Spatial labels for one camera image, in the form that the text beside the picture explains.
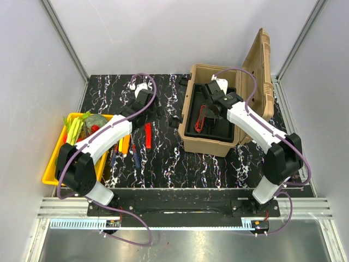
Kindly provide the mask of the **green melon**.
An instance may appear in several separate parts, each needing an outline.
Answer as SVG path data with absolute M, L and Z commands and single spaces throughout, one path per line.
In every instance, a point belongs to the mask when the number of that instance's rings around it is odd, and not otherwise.
M 92 114 L 85 119 L 85 125 L 89 131 L 92 130 L 92 126 L 96 125 L 100 128 L 104 126 L 107 122 L 107 118 L 100 114 Z

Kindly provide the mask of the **small blue red screwdriver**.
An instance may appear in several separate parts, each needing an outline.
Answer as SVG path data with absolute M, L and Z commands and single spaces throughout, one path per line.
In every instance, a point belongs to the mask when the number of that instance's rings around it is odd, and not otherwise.
M 112 150 L 111 160 L 110 160 L 110 167 L 113 167 L 116 162 L 116 157 L 118 154 L 118 144 L 115 145 L 114 149 Z

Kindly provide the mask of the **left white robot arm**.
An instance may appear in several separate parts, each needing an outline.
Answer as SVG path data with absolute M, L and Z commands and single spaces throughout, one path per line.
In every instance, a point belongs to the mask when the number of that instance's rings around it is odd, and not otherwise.
M 84 140 L 60 147 L 55 178 L 75 193 L 99 203 L 107 216 L 115 214 L 114 193 L 97 180 L 95 164 L 120 139 L 143 127 L 149 118 L 160 115 L 160 102 L 154 91 L 142 89 L 104 126 Z

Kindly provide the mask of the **green white leek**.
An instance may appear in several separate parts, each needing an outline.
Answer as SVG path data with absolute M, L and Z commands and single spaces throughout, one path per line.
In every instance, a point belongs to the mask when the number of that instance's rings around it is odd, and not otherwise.
M 76 117 L 74 119 L 63 118 L 64 125 L 66 127 L 67 133 L 63 138 L 64 144 L 74 145 L 77 142 L 82 141 L 83 139 L 83 125 L 88 116 L 90 116 L 90 112 L 87 111 L 83 113 L 81 116 Z

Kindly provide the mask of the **yellow utility knife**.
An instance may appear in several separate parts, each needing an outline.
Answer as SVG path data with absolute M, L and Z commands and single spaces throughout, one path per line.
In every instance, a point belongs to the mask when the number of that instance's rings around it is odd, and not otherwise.
M 118 151 L 122 154 L 127 154 L 129 150 L 129 144 L 130 144 L 130 138 L 131 135 L 126 135 L 125 137 L 121 138 L 118 143 Z

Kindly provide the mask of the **red handled pliers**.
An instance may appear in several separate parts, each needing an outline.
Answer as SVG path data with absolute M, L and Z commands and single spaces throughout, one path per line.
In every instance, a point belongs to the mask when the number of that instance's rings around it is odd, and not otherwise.
M 206 105 L 203 104 L 200 108 L 198 119 L 194 125 L 194 131 L 196 133 L 201 133 L 203 131 L 205 117 L 206 117 Z

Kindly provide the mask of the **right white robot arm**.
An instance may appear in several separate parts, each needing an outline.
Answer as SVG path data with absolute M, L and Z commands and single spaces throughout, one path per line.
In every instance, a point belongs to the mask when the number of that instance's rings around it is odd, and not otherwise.
M 206 101 L 206 117 L 225 119 L 238 126 L 264 151 L 262 179 L 243 205 L 244 210 L 260 216 L 277 191 L 303 167 L 301 139 L 295 133 L 288 135 L 270 125 L 242 97 L 234 92 L 224 93 L 216 80 L 202 85 L 201 91 Z

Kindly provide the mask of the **black tool box tray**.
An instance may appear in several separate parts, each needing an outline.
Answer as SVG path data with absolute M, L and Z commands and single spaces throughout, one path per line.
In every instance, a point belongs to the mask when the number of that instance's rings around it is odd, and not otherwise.
M 222 142 L 233 142 L 234 124 L 224 119 L 205 119 L 201 132 L 195 130 L 195 124 L 199 119 L 200 109 L 206 100 L 200 89 L 201 84 L 193 85 L 190 97 L 189 115 L 185 124 L 185 136 L 193 138 L 212 139 Z

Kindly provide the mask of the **tan plastic tool box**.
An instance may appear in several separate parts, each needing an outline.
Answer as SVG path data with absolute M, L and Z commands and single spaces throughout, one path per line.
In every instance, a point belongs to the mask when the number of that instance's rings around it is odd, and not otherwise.
M 269 121 L 273 117 L 274 87 L 270 74 L 270 37 L 263 28 L 259 29 L 242 68 L 241 72 L 209 64 L 195 64 L 191 67 L 191 79 L 188 82 L 182 108 L 183 122 L 178 127 L 185 152 L 225 157 L 231 148 L 251 141 L 251 137 L 237 126 L 234 126 L 233 142 L 185 136 L 185 124 L 189 115 L 193 85 L 210 82 L 214 74 L 228 81 L 228 92 L 236 92 L 244 100 L 250 100 L 249 107 L 264 120 Z

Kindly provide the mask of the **red cherry cluster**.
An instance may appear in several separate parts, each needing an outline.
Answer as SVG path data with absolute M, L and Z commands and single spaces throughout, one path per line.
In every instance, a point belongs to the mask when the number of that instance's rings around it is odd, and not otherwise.
M 92 134 L 94 134 L 96 131 L 98 131 L 100 129 L 100 127 L 98 125 L 92 125 L 90 128 L 87 128 L 86 131 L 82 132 L 79 136 L 79 138 L 76 140 L 76 142 L 80 142 L 82 140 L 84 140 L 85 138 L 91 136 Z

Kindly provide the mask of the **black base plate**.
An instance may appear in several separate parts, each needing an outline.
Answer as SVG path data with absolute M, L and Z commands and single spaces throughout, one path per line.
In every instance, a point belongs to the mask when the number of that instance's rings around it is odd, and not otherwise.
M 113 189 L 122 208 L 151 228 L 244 227 L 244 218 L 279 218 L 276 200 L 259 205 L 250 189 Z

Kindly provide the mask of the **black marble pattern mat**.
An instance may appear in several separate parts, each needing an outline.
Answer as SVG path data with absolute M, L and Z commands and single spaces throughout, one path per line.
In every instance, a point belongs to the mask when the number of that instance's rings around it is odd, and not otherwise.
M 135 82 L 156 86 L 161 116 L 152 122 L 152 148 L 145 147 L 145 129 L 132 133 L 141 168 L 133 152 L 117 154 L 110 167 L 112 150 L 104 167 L 101 183 L 109 188 L 254 188 L 261 180 L 264 152 L 254 141 L 238 145 L 225 157 L 185 152 L 178 130 L 169 122 L 182 111 L 187 74 L 139 76 Z

